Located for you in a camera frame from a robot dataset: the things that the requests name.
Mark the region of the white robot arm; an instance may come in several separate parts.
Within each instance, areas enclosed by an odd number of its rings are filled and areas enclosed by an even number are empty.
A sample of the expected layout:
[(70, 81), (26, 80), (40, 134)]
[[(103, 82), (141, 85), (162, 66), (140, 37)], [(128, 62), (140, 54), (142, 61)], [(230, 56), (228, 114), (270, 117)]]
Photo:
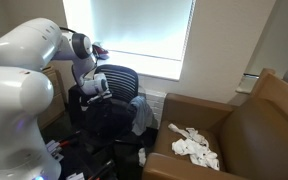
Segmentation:
[(111, 96), (104, 74), (86, 77), (95, 68), (86, 35), (36, 18), (0, 37), (0, 180), (59, 180), (61, 165), (37, 124), (54, 96), (43, 73), (52, 60), (71, 60), (76, 84), (92, 100)]

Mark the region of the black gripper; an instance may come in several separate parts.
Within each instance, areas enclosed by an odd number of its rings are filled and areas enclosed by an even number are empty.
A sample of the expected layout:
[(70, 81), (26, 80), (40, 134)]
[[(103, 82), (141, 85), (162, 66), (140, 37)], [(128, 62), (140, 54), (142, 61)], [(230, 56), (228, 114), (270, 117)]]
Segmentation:
[(87, 103), (91, 104), (91, 103), (95, 103), (95, 102), (100, 102), (103, 99), (107, 99), (107, 98), (111, 98), (111, 97), (112, 97), (111, 93), (103, 93), (103, 94), (99, 94), (99, 95), (96, 95), (94, 97), (91, 97), (89, 100), (87, 100)]

